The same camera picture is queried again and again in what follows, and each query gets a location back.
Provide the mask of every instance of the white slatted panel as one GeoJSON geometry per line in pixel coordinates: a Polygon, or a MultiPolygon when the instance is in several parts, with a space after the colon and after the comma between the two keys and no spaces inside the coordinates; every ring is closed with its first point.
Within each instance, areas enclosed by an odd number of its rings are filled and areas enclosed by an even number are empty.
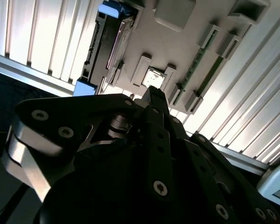
{"type": "Polygon", "coordinates": [[[47,73],[57,31],[62,0],[38,0],[31,39],[31,67],[47,73]]]}
{"type": "Polygon", "coordinates": [[[0,0],[0,55],[5,56],[9,0],[0,0]]]}
{"type": "Polygon", "coordinates": [[[280,157],[280,0],[250,29],[184,126],[262,162],[280,157]]]}
{"type": "Polygon", "coordinates": [[[74,16],[78,6],[78,0],[64,0],[62,3],[59,27],[50,67],[52,76],[56,78],[61,77],[67,46],[69,45],[72,27],[74,26],[74,16]]]}
{"type": "Polygon", "coordinates": [[[9,58],[27,64],[35,0],[13,0],[10,17],[9,58]]]}
{"type": "Polygon", "coordinates": [[[76,51],[78,48],[79,40],[82,33],[83,23],[86,17],[86,12],[89,6],[88,0],[81,0],[80,6],[77,12],[77,17],[75,19],[75,26],[72,30],[72,34],[70,37],[70,45],[66,54],[66,58],[64,61],[63,71],[61,75],[61,79],[65,82],[68,82],[70,78],[70,71],[72,68],[72,65],[74,63],[76,51]]]}

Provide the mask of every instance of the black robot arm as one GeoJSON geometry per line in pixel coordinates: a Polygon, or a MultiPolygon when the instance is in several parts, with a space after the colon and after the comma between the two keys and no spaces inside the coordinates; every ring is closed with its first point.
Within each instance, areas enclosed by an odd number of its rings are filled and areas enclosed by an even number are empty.
{"type": "Polygon", "coordinates": [[[187,136],[165,94],[28,100],[3,154],[37,192],[37,223],[279,224],[277,210],[202,135],[187,136]]]}

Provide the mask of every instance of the metal bar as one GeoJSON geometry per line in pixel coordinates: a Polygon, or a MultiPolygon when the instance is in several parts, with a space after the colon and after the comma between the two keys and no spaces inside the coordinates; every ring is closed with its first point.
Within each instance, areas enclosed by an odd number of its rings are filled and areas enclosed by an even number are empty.
{"type": "Polygon", "coordinates": [[[92,35],[92,40],[89,46],[89,52],[84,62],[82,77],[88,82],[91,81],[91,76],[97,60],[97,55],[101,46],[101,38],[105,27],[105,18],[97,16],[95,20],[95,29],[92,35]]]}
{"type": "Polygon", "coordinates": [[[16,210],[17,206],[21,202],[22,198],[25,196],[25,193],[29,189],[29,186],[22,183],[19,189],[14,193],[11,199],[4,206],[4,210],[0,214],[0,223],[7,223],[10,219],[12,213],[16,210]]]}
{"type": "Polygon", "coordinates": [[[11,32],[11,14],[12,14],[12,7],[13,0],[8,0],[8,12],[7,12],[7,30],[6,30],[6,42],[5,42],[5,55],[9,56],[10,53],[10,32],[11,32]]]}
{"type": "Polygon", "coordinates": [[[99,86],[98,86],[97,95],[103,94],[103,86],[104,86],[105,82],[106,82],[106,77],[103,76],[103,77],[102,77],[102,81],[101,81],[101,83],[100,83],[99,86]]]}
{"type": "Polygon", "coordinates": [[[29,179],[27,178],[24,170],[22,167],[13,161],[10,156],[8,155],[6,149],[3,150],[2,158],[1,158],[2,164],[5,168],[5,170],[12,176],[16,177],[26,185],[32,187],[29,179]]]}
{"type": "Polygon", "coordinates": [[[70,37],[70,44],[67,49],[65,61],[63,64],[62,74],[61,74],[61,79],[65,82],[68,82],[70,78],[70,72],[75,60],[88,7],[89,7],[89,0],[80,0],[77,16],[74,21],[74,27],[72,29],[72,33],[70,37]]]}
{"type": "Polygon", "coordinates": [[[189,116],[190,116],[190,115],[187,114],[187,117],[186,117],[185,120],[182,122],[182,125],[183,125],[183,126],[185,125],[185,123],[186,123],[186,121],[188,120],[189,116]]]}
{"type": "Polygon", "coordinates": [[[8,0],[0,0],[0,55],[2,56],[5,56],[8,4],[8,0]]]}
{"type": "Polygon", "coordinates": [[[102,2],[103,0],[92,0],[89,3],[76,55],[70,71],[70,78],[73,80],[73,84],[76,83],[77,79],[82,74],[84,64],[81,62],[84,62],[87,58],[89,45],[95,28],[95,19],[97,17],[98,6],[102,2]]]}
{"type": "Polygon", "coordinates": [[[231,149],[222,147],[212,142],[212,144],[223,154],[223,156],[233,165],[251,173],[262,176],[269,169],[269,165],[252,159],[248,156],[237,153],[231,149]]]}
{"type": "Polygon", "coordinates": [[[178,112],[178,114],[176,115],[176,118],[179,119],[179,121],[183,124],[183,122],[185,121],[187,117],[187,114],[183,113],[183,112],[178,112]]]}
{"type": "Polygon", "coordinates": [[[59,25],[56,34],[56,42],[53,49],[51,64],[52,76],[60,78],[66,50],[70,42],[70,33],[73,27],[75,12],[78,7],[77,0],[64,0],[60,12],[59,25]]]}
{"type": "Polygon", "coordinates": [[[190,81],[193,73],[195,72],[196,68],[198,67],[199,63],[201,62],[206,50],[210,47],[211,43],[213,42],[216,34],[217,34],[217,30],[214,30],[213,33],[211,34],[209,40],[207,41],[206,45],[204,48],[200,48],[191,64],[191,66],[189,67],[188,72],[186,73],[185,77],[183,78],[182,82],[181,82],[181,91],[178,93],[178,95],[176,96],[173,105],[176,105],[177,101],[180,99],[183,91],[186,88],[186,85],[188,84],[188,82],[190,81]]]}
{"type": "Polygon", "coordinates": [[[0,56],[0,73],[60,97],[70,97],[75,86],[0,56]]]}
{"type": "Polygon", "coordinates": [[[34,36],[35,36],[35,31],[36,31],[36,25],[37,25],[38,16],[39,16],[40,3],[41,3],[41,0],[35,0],[34,9],[33,9],[32,28],[31,28],[28,57],[27,57],[27,63],[29,64],[29,66],[31,66],[31,56],[32,56],[32,50],[33,50],[33,42],[34,42],[34,36]]]}
{"type": "Polygon", "coordinates": [[[208,74],[206,75],[206,77],[204,78],[203,82],[201,83],[200,87],[198,88],[198,90],[196,91],[196,94],[198,96],[201,96],[203,91],[205,90],[205,88],[207,87],[208,83],[210,82],[210,80],[212,79],[212,77],[216,74],[218,68],[220,67],[221,63],[223,62],[223,58],[222,57],[218,57],[215,61],[215,63],[213,64],[213,66],[211,67],[210,71],[208,72],[208,74]]]}

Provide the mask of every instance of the dark floor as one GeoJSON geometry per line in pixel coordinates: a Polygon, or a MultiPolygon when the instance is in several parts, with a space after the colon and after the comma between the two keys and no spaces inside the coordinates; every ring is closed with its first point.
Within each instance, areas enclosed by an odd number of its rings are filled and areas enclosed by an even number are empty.
{"type": "MultiPolygon", "coordinates": [[[[15,106],[25,99],[45,97],[54,97],[54,95],[0,74],[0,152],[5,145],[6,133],[11,124],[15,106]]],[[[20,181],[6,172],[0,158],[0,209],[20,185],[20,181]]],[[[29,189],[10,217],[8,224],[31,224],[40,204],[36,193],[29,189]]]]}

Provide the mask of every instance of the screw hole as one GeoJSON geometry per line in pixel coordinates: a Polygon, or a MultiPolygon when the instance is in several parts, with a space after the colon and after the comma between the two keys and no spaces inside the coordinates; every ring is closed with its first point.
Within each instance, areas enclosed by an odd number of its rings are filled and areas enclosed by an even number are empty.
{"type": "Polygon", "coordinates": [[[199,138],[199,140],[200,140],[200,141],[202,141],[203,143],[205,143],[205,139],[204,139],[204,137],[199,136],[198,138],[199,138]]]}
{"type": "Polygon", "coordinates": [[[129,100],[125,100],[125,103],[128,104],[129,106],[133,105],[133,103],[129,100]]]}
{"type": "Polygon", "coordinates": [[[43,113],[37,113],[36,116],[39,118],[43,118],[45,115],[43,113]]]}
{"type": "Polygon", "coordinates": [[[266,215],[264,214],[264,212],[260,209],[260,208],[256,208],[255,209],[257,214],[262,217],[262,219],[266,219],[266,215]]]}
{"type": "Polygon", "coordinates": [[[221,214],[222,214],[223,216],[225,216],[225,215],[226,215],[226,213],[225,213],[224,209],[220,208],[219,210],[220,210],[220,212],[221,212],[221,214]]]}
{"type": "Polygon", "coordinates": [[[206,169],[205,169],[204,166],[200,166],[200,169],[201,169],[202,172],[204,172],[204,173],[206,172],[206,169]]]}
{"type": "Polygon", "coordinates": [[[164,152],[164,149],[163,149],[161,146],[158,146],[157,149],[158,149],[158,151],[159,151],[160,153],[163,153],[163,152],[164,152]]]}
{"type": "Polygon", "coordinates": [[[159,137],[160,139],[163,139],[163,138],[164,138],[164,136],[163,136],[161,133],[158,133],[158,137],[159,137]]]}
{"type": "Polygon", "coordinates": [[[63,129],[61,132],[65,135],[70,135],[70,131],[67,129],[63,129]]]}
{"type": "Polygon", "coordinates": [[[179,123],[179,120],[178,120],[177,118],[173,118],[173,121],[174,121],[175,123],[179,123]]]}
{"type": "Polygon", "coordinates": [[[161,181],[154,182],[154,190],[161,196],[166,196],[168,193],[166,185],[161,181]]]}
{"type": "Polygon", "coordinates": [[[272,210],[267,209],[266,211],[267,211],[267,212],[269,213],[269,215],[273,218],[273,220],[277,220],[277,219],[278,219],[277,216],[275,215],[275,213],[273,213],[272,210]]]}

